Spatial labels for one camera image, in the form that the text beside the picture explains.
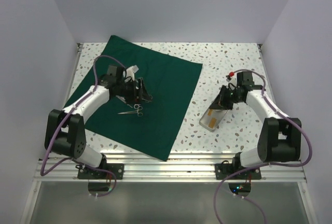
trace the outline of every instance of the metal forceps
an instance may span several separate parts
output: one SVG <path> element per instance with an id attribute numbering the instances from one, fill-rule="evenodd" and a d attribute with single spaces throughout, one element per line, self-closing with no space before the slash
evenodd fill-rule
<path id="1" fill-rule="evenodd" d="M 140 104 L 135 104 L 134 109 L 135 109 L 135 111 L 124 111 L 124 112 L 118 113 L 118 114 L 137 114 L 138 117 L 143 116 L 143 113 L 140 112 L 141 110 L 143 110 L 143 107 Z"/>

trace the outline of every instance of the speckled tabletop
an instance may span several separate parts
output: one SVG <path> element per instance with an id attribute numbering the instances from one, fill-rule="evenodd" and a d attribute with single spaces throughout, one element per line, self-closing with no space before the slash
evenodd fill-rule
<path id="1" fill-rule="evenodd" d="M 252 69 L 265 75 L 256 44 L 247 43 L 136 43 L 180 59 L 203 63 L 191 103 L 177 135 L 171 153 L 236 153 L 257 146 L 262 123 L 244 103 L 228 111 L 215 132 L 199 125 L 199 120 L 217 96 L 219 87 L 226 84 L 225 75 L 240 68 Z M 78 61 L 72 94 L 100 55 L 106 43 L 85 43 Z M 114 140 L 86 130 L 87 143 L 105 153 L 140 153 Z"/>

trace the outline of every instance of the gray floor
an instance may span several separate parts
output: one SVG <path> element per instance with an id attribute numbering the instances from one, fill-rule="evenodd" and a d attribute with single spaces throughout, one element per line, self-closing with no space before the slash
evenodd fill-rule
<path id="1" fill-rule="evenodd" d="M 218 223 L 213 212 L 215 183 L 119 183 L 110 195 L 88 197 L 87 183 L 42 183 L 31 223 Z M 217 200 L 226 224 L 263 223 L 259 210 L 226 192 Z M 306 224 L 296 183 L 253 183 L 249 194 L 269 224 Z"/>

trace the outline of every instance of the green cloth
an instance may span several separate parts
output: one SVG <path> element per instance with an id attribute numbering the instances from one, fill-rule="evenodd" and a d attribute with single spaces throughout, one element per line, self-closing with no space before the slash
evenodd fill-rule
<path id="1" fill-rule="evenodd" d="M 139 71 L 136 77 L 143 77 L 153 101 L 141 103 L 143 116 L 138 117 L 136 114 L 118 115 L 133 109 L 113 98 L 89 118 L 85 128 L 166 161 L 195 90 L 202 64 L 143 48 L 118 36 L 110 37 L 102 54 L 116 58 L 127 67 L 137 65 Z M 110 64 L 115 62 L 99 58 L 96 62 L 97 75 L 106 74 Z M 66 106 L 78 100 L 93 84 L 93 70 L 90 69 Z"/>

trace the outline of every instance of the black mounting bracket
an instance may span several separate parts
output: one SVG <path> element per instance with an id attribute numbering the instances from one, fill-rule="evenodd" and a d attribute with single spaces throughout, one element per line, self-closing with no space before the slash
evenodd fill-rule
<path id="1" fill-rule="evenodd" d="M 124 164 L 123 163 L 107 163 L 103 166 L 104 170 L 111 171 L 116 176 L 117 180 L 122 180 L 123 172 L 124 172 Z M 82 165 L 76 165 L 78 169 L 78 179 L 106 179 L 107 173 L 99 172 L 91 170 L 87 167 L 83 167 Z"/>
<path id="2" fill-rule="evenodd" d="M 214 170 L 215 170 L 217 180 L 223 180 L 227 176 L 236 172 L 232 163 L 229 163 L 227 160 L 225 160 L 222 163 L 216 163 L 214 165 Z M 230 178 L 229 180 L 246 180 L 249 177 L 251 180 L 260 180 L 261 179 L 260 169 L 255 169 L 255 170 L 250 170 L 250 171 L 240 173 L 239 175 L 236 175 L 236 176 Z"/>

